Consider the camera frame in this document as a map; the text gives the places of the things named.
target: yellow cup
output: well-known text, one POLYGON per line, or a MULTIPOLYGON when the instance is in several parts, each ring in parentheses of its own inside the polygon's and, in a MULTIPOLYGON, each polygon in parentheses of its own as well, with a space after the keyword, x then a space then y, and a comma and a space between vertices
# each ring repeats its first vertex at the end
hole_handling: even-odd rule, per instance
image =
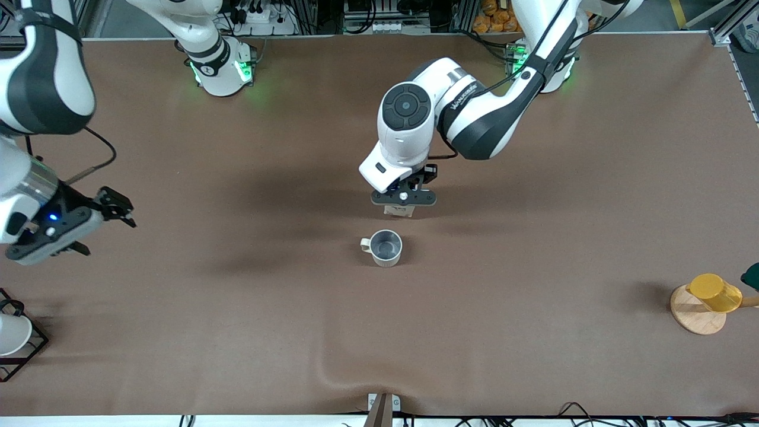
POLYGON ((686 289, 715 313, 730 313, 740 307, 743 300, 740 289, 711 273, 696 277, 686 289))

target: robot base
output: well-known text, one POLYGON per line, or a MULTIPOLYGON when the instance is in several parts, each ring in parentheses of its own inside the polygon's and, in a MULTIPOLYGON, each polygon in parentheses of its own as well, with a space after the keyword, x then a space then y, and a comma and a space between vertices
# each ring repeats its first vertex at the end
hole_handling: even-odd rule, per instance
POLYGON ((224 40, 229 43, 229 60, 216 75, 205 75, 202 69, 197 70, 191 63, 198 86, 213 96, 230 96, 245 86, 253 86, 258 61, 256 48, 234 37, 224 37, 224 40))

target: black cable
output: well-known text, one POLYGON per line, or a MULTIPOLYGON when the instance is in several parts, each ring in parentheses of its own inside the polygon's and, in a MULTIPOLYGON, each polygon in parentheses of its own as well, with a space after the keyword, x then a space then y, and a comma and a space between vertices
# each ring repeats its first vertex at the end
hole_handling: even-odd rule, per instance
POLYGON ((299 23, 301 23, 301 25, 303 25, 304 27, 308 29, 308 33, 311 35, 313 35, 313 30, 319 29, 319 27, 317 27, 316 25, 309 24, 308 22, 304 21, 303 18, 301 18, 301 16, 299 15, 299 13, 295 10, 295 7, 292 8, 292 13, 290 13, 290 9, 288 9, 288 14, 294 16, 295 19, 298 20, 299 23))
POLYGON ((480 34, 478 34, 476 31, 470 33, 469 31, 466 31, 466 30, 453 30, 452 33, 461 33, 461 34, 464 34, 467 37, 469 37, 470 39, 474 40, 475 42, 480 43, 485 49, 487 49, 487 51, 491 55, 495 56, 496 58, 500 59, 501 61, 504 61, 504 62, 516 62, 515 59, 513 59, 513 58, 506 58, 505 56, 501 56, 501 55, 498 54, 498 52, 494 52, 490 48, 490 47, 499 47, 500 49, 505 49, 505 44, 499 44, 499 43, 489 42, 489 41, 483 39, 480 36, 480 34))
POLYGON ((4 18, 7 18, 7 19, 6 19, 6 20, 5 20, 5 22, 3 23, 3 25, 2 25, 2 28, 0 28, 0 33, 2 33, 3 31, 5 31, 5 29, 6 29, 6 28, 8 28, 8 24, 10 24, 10 23, 11 23, 11 15, 9 15, 9 14, 6 14, 6 13, 3 11, 3 12, 2 12, 2 17, 4 17, 4 18))
MULTIPOLYGON (((543 44, 543 41, 546 39, 546 36, 548 35, 548 32, 551 30, 551 27, 553 27, 553 25, 556 22, 556 20, 559 19, 559 15, 564 10, 564 7, 568 3, 568 1, 569 0, 564 0, 562 2, 562 4, 559 6, 559 8, 556 10, 556 13, 553 15, 553 19, 551 19, 551 22, 548 24, 548 27, 546 27, 546 30, 543 31, 543 35, 540 36, 540 40, 538 40, 537 44, 535 44, 535 49, 533 49, 531 55, 537 55, 537 50, 540 49, 540 46, 543 44)), ((497 89, 498 87, 501 87, 503 84, 505 84, 506 82, 510 81, 512 78, 516 77, 516 75, 520 73, 520 71, 522 70, 523 67, 524 67, 524 64, 522 64, 522 66, 519 67, 519 69, 514 70, 513 73, 509 74, 508 76, 506 76, 503 80, 499 81, 498 83, 495 83, 494 85, 492 85, 490 87, 486 87, 485 89, 477 91, 469 99, 471 100, 472 98, 476 98, 476 97, 478 97, 480 95, 483 95, 485 93, 490 92, 491 90, 494 90, 494 89, 497 89)))
POLYGON ((229 31, 232 33, 232 36, 234 36, 235 35, 235 30, 234 30, 235 26, 232 25, 232 21, 229 20, 229 17, 227 16, 227 14, 224 14, 224 19, 227 20, 227 25, 228 25, 229 31))
POLYGON ((184 427, 184 418, 187 417, 187 427, 193 427, 195 425, 195 415, 183 415, 179 419, 179 427, 184 427))
POLYGON ((448 141, 448 138, 442 137, 442 142, 446 143, 446 145, 448 146, 448 148, 451 149, 452 153, 451 154, 443 154, 443 155, 440 155, 440 156, 429 156, 428 159, 430 159, 430 160, 448 160, 448 159, 452 159, 452 158, 458 156, 458 150, 456 150, 451 145, 451 143, 448 141))
POLYGON ((578 41, 578 40, 582 39, 583 37, 587 37, 587 36, 590 36, 591 34, 593 34, 593 33, 596 33, 597 31, 599 31, 599 30, 602 30, 602 29, 603 29, 605 26, 607 26, 607 25, 611 24, 611 23, 612 23, 612 21, 614 21, 614 20, 615 20, 615 19, 616 19, 616 18, 617 18, 617 17, 618 17, 618 16, 619 16, 621 13, 622 13, 622 11, 624 11, 624 10, 625 10, 625 8, 627 7, 627 5, 628 5, 629 3, 630 3, 630 0, 625 0, 625 2, 624 2, 624 3, 622 3, 622 7, 621 7, 621 8, 619 8, 619 9, 617 10, 617 12, 615 12, 615 13, 614 13, 614 14, 613 14, 613 15, 612 15, 612 16, 611 16, 609 19, 605 20, 605 21, 604 21, 603 23, 601 23, 601 25, 599 25, 598 27, 595 27, 595 28, 594 28, 594 29, 592 29, 592 30, 588 30, 588 31, 585 31, 584 33, 582 33, 582 34, 580 34, 579 36, 575 37, 574 39, 572 39, 572 43, 574 43, 574 42, 576 42, 576 41, 578 41))
POLYGON ((94 172, 96 172, 96 171, 98 171, 98 170, 100 170, 100 169, 102 169, 102 168, 110 165, 111 163, 113 163, 116 160, 117 153, 116 153, 116 148, 113 146, 113 144, 111 144, 110 142, 108 142, 108 140, 106 140, 102 135, 100 135, 99 133, 95 132, 94 130, 88 128, 87 126, 84 127, 84 130, 88 131, 89 133, 91 133, 91 135, 94 136, 95 138, 100 139, 101 142, 103 142, 108 148, 111 149, 111 158, 108 159, 108 160, 106 160, 103 163, 100 163, 99 165, 91 166, 91 167, 83 170, 82 172, 79 172, 78 174, 72 176, 71 178, 69 178, 69 180, 66 181, 67 185, 71 185, 71 184, 74 184, 77 181, 80 181, 81 179, 83 179, 83 178, 85 178, 85 177, 93 174, 94 172))
POLYGON ((24 139, 27 140, 27 153, 31 157, 34 157, 34 152, 32 152, 32 138, 29 137, 29 135, 24 135, 24 139))
POLYGON ((587 411, 585 410, 584 407, 582 407, 581 404, 579 404, 577 402, 570 402, 570 403, 567 404, 567 407, 566 407, 566 409, 564 411, 566 412, 567 410, 569 410, 569 408, 571 408, 573 406, 576 406, 580 411, 582 411, 583 414, 585 414, 585 416, 587 417, 587 420, 591 422, 591 426, 592 426, 593 425, 593 418, 591 418, 591 415, 589 413, 587 413, 587 411))
POLYGON ((581 425, 584 425, 584 424, 588 424, 589 422, 590 423, 598 422, 599 424, 611 425, 612 427, 627 427, 626 425, 615 424, 613 422, 608 422, 608 421, 604 421, 602 419, 597 419, 597 418, 584 419, 577 423, 577 427, 580 427, 581 425))
POLYGON ((367 0, 367 1, 369 2, 369 8, 367 9, 367 20, 361 25, 361 27, 358 30, 345 30, 346 33, 348 34, 365 33, 374 25, 374 21, 376 20, 376 16, 377 16, 377 5, 375 3, 375 0, 367 0))

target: brown tabletop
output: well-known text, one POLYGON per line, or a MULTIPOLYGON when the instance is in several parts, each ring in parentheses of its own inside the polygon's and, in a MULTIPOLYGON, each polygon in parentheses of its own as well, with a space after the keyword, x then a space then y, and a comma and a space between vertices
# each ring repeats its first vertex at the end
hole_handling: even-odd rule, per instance
MULTIPOLYGON (((377 107, 435 57, 500 79, 471 40, 276 40, 224 99, 169 41, 85 47, 91 126, 119 157, 77 187, 125 193, 139 227, 107 224, 89 258, 0 263, 51 338, 1 414, 336 413, 376 391, 426 414, 757 409, 759 311, 701 337, 666 308, 704 272, 753 292, 759 261, 759 131, 705 34, 589 38, 496 159, 439 162, 438 204, 410 220, 357 172, 377 107), (383 228, 405 243, 392 269, 358 248, 383 228)), ((108 155, 33 141, 64 178, 108 155)))

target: round wooden base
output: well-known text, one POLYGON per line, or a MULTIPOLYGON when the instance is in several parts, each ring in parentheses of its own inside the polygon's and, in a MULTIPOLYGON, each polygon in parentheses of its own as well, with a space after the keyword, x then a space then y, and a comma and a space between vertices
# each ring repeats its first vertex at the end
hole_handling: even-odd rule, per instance
POLYGON ((699 335, 711 335, 725 326, 727 315, 710 312, 704 303, 680 286, 669 297, 669 310, 677 323, 688 331, 699 335))

